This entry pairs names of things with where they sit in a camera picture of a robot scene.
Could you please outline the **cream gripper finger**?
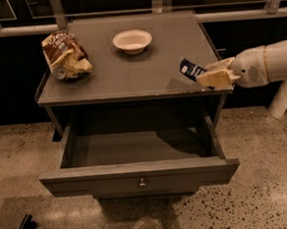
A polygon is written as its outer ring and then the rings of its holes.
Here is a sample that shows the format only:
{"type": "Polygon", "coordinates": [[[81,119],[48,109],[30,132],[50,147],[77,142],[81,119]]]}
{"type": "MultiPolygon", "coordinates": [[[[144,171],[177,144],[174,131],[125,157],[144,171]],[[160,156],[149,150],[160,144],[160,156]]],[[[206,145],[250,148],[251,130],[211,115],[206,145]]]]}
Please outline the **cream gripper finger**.
{"type": "Polygon", "coordinates": [[[238,81],[241,77],[235,75],[231,69],[214,69],[197,76],[197,82],[205,87],[229,86],[238,81]]]}
{"type": "Polygon", "coordinates": [[[224,60],[219,60],[216,62],[212,62],[211,64],[207,64],[204,68],[208,72],[212,72],[214,70],[227,70],[231,68],[234,57],[228,57],[224,60]]]}

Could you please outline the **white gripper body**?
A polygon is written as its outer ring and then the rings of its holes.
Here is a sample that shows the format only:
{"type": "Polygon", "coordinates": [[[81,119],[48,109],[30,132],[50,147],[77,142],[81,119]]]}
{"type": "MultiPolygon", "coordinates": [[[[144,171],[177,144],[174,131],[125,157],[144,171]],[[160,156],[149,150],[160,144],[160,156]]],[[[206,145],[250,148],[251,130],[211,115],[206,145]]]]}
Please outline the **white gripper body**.
{"type": "Polygon", "coordinates": [[[258,46],[238,54],[232,63],[232,70],[239,77],[237,86],[266,86],[268,77],[265,70],[265,47],[258,46]]]}

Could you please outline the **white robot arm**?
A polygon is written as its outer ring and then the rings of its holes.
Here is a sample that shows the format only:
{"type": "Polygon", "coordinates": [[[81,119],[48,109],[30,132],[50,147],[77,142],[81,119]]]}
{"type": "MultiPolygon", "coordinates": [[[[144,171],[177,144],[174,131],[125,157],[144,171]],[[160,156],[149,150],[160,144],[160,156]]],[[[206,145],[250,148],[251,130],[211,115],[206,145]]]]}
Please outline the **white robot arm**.
{"type": "Polygon", "coordinates": [[[280,118],[287,109],[287,39],[240,52],[236,57],[213,62],[197,76],[202,86],[226,87],[237,85],[247,88],[281,82],[268,112],[280,118]]]}

